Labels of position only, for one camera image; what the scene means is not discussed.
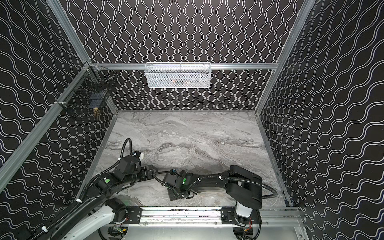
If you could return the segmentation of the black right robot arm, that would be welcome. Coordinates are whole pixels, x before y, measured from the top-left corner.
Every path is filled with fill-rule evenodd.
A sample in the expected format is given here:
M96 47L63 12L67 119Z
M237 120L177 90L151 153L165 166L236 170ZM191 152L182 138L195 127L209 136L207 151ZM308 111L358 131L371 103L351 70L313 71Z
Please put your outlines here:
M234 210L222 213L224 224L239 227L259 223L263 200L278 196L275 188L263 183L262 177L232 165L218 174L198 175L186 170L155 171L154 179L167 188L170 201L189 200L201 193L225 192L236 201Z

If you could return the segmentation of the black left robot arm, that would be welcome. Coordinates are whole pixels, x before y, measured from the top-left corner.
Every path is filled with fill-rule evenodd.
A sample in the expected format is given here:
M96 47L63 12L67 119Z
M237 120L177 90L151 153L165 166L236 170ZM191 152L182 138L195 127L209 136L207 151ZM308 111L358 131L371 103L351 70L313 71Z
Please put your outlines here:
M132 140L127 138L118 161L111 167L94 176L84 187L80 196L57 217L37 230L24 229L17 235L18 240L42 240L44 235L61 240L67 236L87 214L102 204L107 204L118 220L125 219L125 206L114 194L134 186L136 183L154 178L155 167L142 166L143 153L133 151Z

